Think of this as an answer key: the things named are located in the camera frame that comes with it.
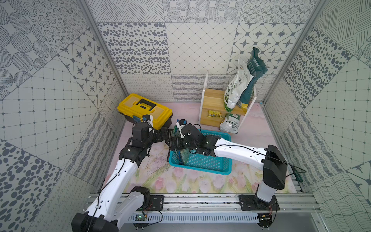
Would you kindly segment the white fertilizer bag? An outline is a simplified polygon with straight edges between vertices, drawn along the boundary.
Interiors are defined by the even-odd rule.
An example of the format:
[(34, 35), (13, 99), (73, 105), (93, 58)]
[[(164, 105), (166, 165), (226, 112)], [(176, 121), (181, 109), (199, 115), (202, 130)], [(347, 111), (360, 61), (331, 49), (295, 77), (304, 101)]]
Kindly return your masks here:
[(238, 59), (238, 69), (235, 77), (228, 84), (224, 92), (224, 108), (227, 112), (232, 112), (237, 102), (239, 101), (242, 93), (248, 87), (252, 75), (247, 67), (244, 59)]

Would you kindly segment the dark green fertilizer bag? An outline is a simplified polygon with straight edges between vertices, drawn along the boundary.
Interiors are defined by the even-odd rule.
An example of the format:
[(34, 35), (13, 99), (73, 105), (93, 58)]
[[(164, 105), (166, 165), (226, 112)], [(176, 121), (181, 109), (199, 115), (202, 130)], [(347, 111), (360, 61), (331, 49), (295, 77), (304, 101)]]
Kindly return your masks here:
[(266, 72), (268, 71), (266, 64), (264, 61), (259, 57), (260, 50), (256, 47), (253, 47), (250, 59), (247, 63), (247, 68), (250, 72), (250, 81), (248, 83), (247, 88), (244, 90), (244, 92), (241, 94), (241, 97), (239, 101), (237, 102), (237, 105), (247, 110), (252, 95), (254, 93), (254, 87), (257, 81), (263, 77)]

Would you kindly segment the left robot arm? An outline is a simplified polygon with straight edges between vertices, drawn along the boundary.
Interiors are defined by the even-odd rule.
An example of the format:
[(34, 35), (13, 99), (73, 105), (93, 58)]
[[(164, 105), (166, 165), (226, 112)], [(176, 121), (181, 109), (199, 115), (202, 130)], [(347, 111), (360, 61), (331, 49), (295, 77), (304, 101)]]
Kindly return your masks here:
[(154, 129), (148, 122), (136, 123), (132, 136), (119, 154), (108, 182), (85, 213), (77, 213), (71, 222), (74, 232), (118, 232), (137, 210), (151, 207), (150, 190), (134, 187), (121, 203), (121, 195), (154, 143), (168, 139), (168, 128)]

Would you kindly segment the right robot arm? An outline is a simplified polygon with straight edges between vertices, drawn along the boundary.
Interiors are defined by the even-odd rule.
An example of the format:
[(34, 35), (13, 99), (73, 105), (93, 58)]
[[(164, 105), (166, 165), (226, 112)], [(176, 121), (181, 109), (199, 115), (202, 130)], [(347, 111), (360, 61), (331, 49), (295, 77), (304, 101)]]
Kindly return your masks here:
[(204, 135), (192, 124), (177, 125), (177, 128), (166, 140), (171, 151), (187, 150), (192, 155), (228, 158), (254, 166), (263, 172), (255, 195), (239, 196), (242, 210), (273, 212), (280, 209), (275, 194), (284, 189), (286, 178), (290, 176), (287, 169), (291, 164), (276, 146), (253, 148), (240, 145), (217, 135)]

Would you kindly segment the colourful green fertilizer bag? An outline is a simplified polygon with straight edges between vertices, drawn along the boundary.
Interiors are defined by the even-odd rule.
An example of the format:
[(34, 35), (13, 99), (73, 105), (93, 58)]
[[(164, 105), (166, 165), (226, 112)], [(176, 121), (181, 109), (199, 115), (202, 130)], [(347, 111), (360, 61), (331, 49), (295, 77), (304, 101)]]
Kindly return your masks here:
[(183, 143), (182, 143), (180, 129), (177, 126), (174, 127), (173, 136), (175, 137), (174, 142), (173, 142), (174, 153), (175, 153), (176, 158), (178, 160), (178, 164), (179, 165), (184, 165), (184, 160), (183, 160), (183, 157), (182, 157), (182, 154), (181, 154)]

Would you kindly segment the teal plastic basket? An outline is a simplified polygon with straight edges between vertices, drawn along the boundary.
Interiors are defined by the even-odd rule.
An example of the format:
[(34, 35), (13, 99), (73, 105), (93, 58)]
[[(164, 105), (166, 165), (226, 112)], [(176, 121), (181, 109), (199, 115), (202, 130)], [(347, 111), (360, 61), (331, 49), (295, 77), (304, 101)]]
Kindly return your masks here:
[[(173, 129), (169, 129), (170, 137), (173, 136)], [(179, 165), (174, 151), (169, 151), (168, 162), (173, 167), (185, 168), (190, 170), (209, 172), (218, 175), (229, 175), (232, 171), (232, 159), (204, 156), (190, 152), (188, 149), (181, 150), (184, 165)]]

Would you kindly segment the small yellow seed packet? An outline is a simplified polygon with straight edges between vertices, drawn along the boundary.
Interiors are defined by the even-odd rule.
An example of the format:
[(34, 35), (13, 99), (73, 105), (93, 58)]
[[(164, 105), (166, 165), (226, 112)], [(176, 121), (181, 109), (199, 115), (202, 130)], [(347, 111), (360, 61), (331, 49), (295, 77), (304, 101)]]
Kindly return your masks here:
[(209, 110), (208, 111), (208, 117), (209, 118), (219, 118), (219, 119), (223, 119), (224, 116), (221, 112), (219, 111), (213, 111), (213, 110)]

